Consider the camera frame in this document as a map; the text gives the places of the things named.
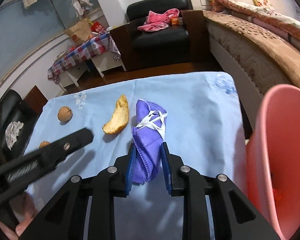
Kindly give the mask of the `person left hand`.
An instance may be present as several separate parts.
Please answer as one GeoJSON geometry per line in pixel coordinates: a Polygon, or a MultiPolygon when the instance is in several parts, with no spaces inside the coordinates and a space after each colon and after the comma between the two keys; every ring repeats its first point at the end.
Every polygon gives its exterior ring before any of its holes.
{"type": "Polygon", "coordinates": [[[19,239],[38,214],[32,197],[23,192],[0,209],[0,239],[19,239]]]}

